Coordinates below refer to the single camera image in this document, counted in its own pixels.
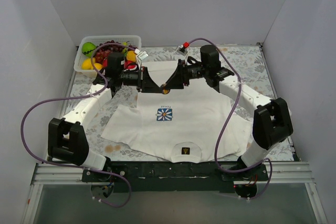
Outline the small dark brooch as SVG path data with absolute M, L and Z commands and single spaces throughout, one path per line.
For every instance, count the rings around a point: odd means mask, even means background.
M 162 85 L 161 85 L 161 88 L 162 88 L 162 93 L 163 93 L 163 94 L 169 94 L 170 89 L 167 89 L 167 88 L 166 88 L 166 83 L 162 84 Z

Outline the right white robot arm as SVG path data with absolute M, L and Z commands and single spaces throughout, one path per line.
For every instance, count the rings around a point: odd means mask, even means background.
M 242 180 L 251 180 L 268 153 L 293 133 L 290 110 L 282 98 L 271 99 L 251 87 L 242 84 L 238 72 L 230 66 L 221 65 L 219 57 L 224 54 L 215 45 L 200 48 L 201 61 L 179 60 L 174 73 L 161 85 L 164 94 L 170 90 L 184 89 L 190 80 L 204 78 L 218 93 L 234 100 L 222 129 L 226 129 L 235 108 L 240 105 L 253 116 L 253 142 L 231 169 L 220 168 L 222 172 L 238 174 Z

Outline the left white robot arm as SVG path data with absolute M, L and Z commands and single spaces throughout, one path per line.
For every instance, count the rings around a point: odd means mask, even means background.
M 134 86 L 139 92 L 162 93 L 150 77 L 147 67 L 125 70 L 120 53 L 107 57 L 107 65 L 97 72 L 90 89 L 75 108 L 61 119 L 52 119 L 48 125 L 48 155 L 80 167 L 93 170 L 100 182 L 111 178 L 108 158 L 90 149 L 86 130 L 89 123 L 122 86 Z

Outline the white printed t-shirt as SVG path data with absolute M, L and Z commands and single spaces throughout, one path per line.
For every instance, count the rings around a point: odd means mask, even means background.
M 102 137 L 173 163 L 240 156 L 251 123 L 233 114 L 223 130 L 231 109 L 229 97 L 195 79 L 169 94 L 139 93 L 135 108 L 118 106 Z

